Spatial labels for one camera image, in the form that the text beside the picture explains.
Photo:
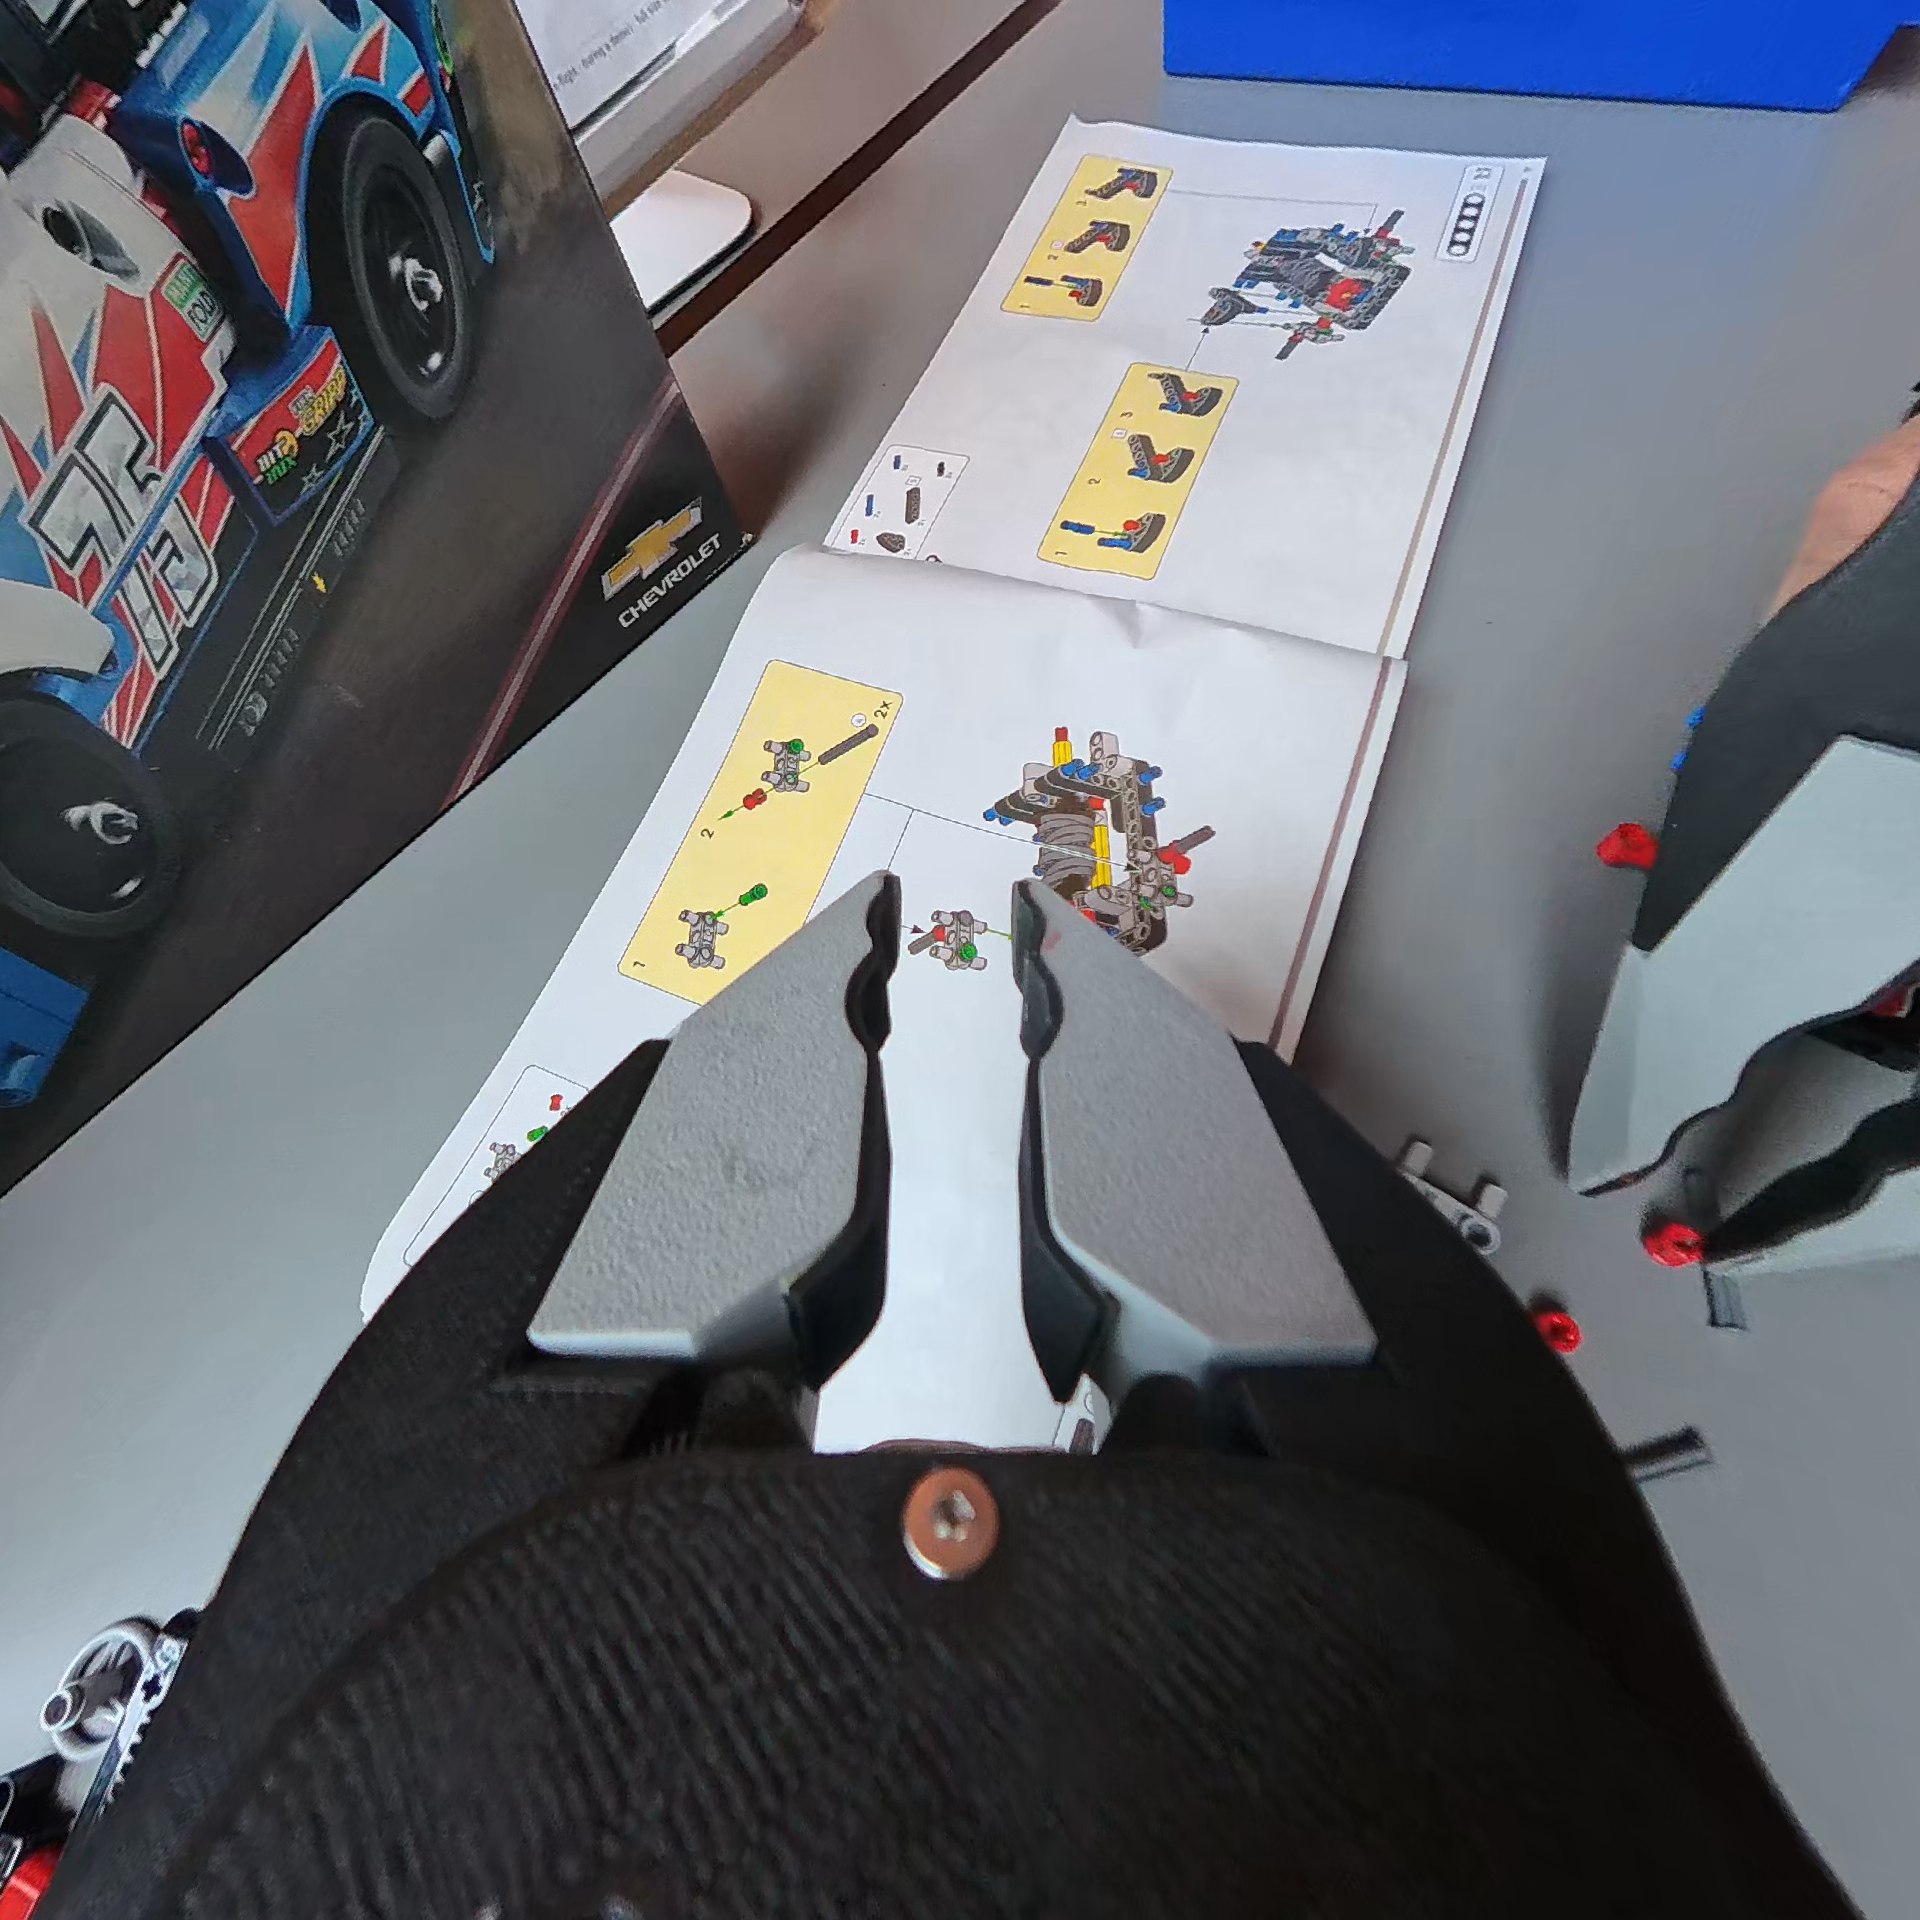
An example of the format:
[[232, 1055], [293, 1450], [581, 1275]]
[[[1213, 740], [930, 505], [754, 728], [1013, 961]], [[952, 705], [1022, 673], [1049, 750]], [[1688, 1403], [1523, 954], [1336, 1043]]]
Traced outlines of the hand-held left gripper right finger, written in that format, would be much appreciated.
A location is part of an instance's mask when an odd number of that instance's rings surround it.
[[1016, 888], [1026, 1059], [1025, 1326], [1061, 1403], [1145, 1378], [1344, 1367], [1376, 1330], [1233, 1034], [1034, 880]]

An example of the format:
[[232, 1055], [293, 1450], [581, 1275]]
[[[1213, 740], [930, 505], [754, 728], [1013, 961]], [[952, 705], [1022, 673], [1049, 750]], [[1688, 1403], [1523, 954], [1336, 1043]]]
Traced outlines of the lego instruction booklet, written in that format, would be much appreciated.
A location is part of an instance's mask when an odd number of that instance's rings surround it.
[[1013, 1174], [1011, 890], [1291, 1051], [1543, 159], [1070, 122], [365, 1282], [857, 876], [903, 891], [909, 1196]]

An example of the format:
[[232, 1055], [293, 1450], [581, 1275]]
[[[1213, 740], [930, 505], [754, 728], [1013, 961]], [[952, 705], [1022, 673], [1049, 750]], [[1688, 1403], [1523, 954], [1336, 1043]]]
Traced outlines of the blue plastic bin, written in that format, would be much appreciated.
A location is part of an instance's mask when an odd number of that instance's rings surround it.
[[1166, 3], [1178, 79], [1837, 113], [1915, 3]]

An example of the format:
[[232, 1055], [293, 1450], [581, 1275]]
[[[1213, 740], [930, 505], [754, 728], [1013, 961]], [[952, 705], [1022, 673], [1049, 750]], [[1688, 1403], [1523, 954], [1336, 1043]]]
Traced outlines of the white tray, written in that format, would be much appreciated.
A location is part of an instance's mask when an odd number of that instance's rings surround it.
[[736, 188], [678, 167], [614, 214], [609, 224], [648, 316], [658, 320], [752, 240], [758, 209]]

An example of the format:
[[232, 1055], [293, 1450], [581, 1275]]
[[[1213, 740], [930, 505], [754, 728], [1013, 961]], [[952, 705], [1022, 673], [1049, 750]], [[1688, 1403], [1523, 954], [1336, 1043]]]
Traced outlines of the clear acrylic sign holder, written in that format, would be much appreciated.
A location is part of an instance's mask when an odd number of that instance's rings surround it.
[[817, 34], [805, 3], [714, 3], [673, 54], [661, 56], [600, 113], [569, 126], [605, 198], [648, 185]]

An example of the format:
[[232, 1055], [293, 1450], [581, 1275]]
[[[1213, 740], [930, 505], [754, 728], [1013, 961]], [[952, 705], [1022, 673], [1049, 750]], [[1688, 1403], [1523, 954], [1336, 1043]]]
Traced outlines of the printed instruction sheet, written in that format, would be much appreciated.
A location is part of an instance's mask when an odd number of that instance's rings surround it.
[[517, 3], [569, 126], [611, 104], [694, 32], [714, 3]]

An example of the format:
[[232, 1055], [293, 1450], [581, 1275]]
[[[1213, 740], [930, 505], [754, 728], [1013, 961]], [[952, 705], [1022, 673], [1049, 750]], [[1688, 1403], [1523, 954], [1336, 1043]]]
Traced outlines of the pile of lego pieces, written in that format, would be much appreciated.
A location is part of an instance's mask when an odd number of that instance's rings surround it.
[[111, 1623], [82, 1644], [40, 1710], [49, 1750], [3, 1774], [3, 1915], [35, 1915], [62, 1857], [123, 1790], [133, 1755], [170, 1694], [199, 1610]]

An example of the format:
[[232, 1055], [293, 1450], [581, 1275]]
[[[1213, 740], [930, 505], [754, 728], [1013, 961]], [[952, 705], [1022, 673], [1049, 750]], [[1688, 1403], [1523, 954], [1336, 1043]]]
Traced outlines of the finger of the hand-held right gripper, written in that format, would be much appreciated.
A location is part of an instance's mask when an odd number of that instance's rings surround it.
[[1767, 1046], [1864, 1011], [1915, 955], [1919, 755], [1841, 737], [1654, 948], [1624, 951], [1569, 1182], [1646, 1178]]
[[1707, 1274], [1736, 1280], [1913, 1258], [1919, 1135], [1850, 1135], [1782, 1174], [1703, 1240]]

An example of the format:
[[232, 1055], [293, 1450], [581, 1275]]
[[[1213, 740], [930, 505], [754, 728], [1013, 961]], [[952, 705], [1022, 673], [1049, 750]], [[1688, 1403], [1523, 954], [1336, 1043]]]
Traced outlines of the grey table with brown edge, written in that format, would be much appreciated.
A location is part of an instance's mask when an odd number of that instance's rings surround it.
[[[1051, 3], [808, 4], [817, 34], [670, 170], [731, 185], [758, 209], [752, 240], [654, 320], [681, 352], [1031, 34]], [[653, 183], [605, 198], [609, 217]]]

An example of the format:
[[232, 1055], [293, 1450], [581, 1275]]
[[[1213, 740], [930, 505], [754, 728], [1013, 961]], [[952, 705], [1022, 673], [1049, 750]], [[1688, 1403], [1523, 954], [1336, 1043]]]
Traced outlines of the person's right hand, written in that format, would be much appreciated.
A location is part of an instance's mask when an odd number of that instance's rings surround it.
[[1919, 475], [1919, 438], [1920, 423], [1912, 417], [1837, 472], [1813, 505], [1806, 534], [1765, 619], [1832, 576], [1903, 505]]

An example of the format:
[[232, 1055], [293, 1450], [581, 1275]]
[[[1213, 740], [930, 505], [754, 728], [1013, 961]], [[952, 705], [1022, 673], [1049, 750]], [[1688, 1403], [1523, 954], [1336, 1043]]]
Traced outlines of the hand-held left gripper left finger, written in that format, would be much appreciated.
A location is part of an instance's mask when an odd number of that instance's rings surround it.
[[902, 890], [874, 874], [667, 1043], [531, 1339], [821, 1388], [885, 1298]]

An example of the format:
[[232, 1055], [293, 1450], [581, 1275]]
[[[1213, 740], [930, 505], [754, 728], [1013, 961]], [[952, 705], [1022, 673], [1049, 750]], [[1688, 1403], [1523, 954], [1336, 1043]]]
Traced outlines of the black lego box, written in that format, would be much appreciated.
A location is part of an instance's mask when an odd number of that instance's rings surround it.
[[10, 1188], [744, 531], [514, 4], [3, 14]]

